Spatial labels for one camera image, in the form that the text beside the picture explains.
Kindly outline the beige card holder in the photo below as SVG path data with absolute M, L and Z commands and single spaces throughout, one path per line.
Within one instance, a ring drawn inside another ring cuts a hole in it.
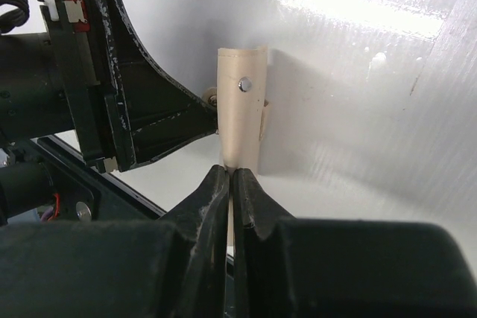
M 203 99 L 216 101 L 221 166 L 228 182 L 238 169 L 258 174 L 269 112 L 267 76 L 267 46 L 218 49 L 216 85 L 203 94 Z

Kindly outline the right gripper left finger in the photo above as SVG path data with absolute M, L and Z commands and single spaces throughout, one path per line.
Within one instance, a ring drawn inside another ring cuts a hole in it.
M 229 190 L 227 172 L 214 165 L 160 219 L 127 223 L 127 317 L 224 315 Z

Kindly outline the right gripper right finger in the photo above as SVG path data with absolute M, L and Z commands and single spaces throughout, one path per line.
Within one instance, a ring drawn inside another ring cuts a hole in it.
M 272 317 L 286 309 L 288 279 L 280 220 L 293 216 L 249 169 L 232 177 L 237 317 Z

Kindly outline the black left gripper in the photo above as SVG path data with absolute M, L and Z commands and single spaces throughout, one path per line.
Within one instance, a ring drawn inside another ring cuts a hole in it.
M 124 2 L 92 1 L 92 24 L 90 0 L 54 0 L 58 20 L 40 8 L 45 32 L 1 35 L 1 146 L 73 130 L 85 163 L 108 173 L 215 133 L 216 109 L 156 63 Z

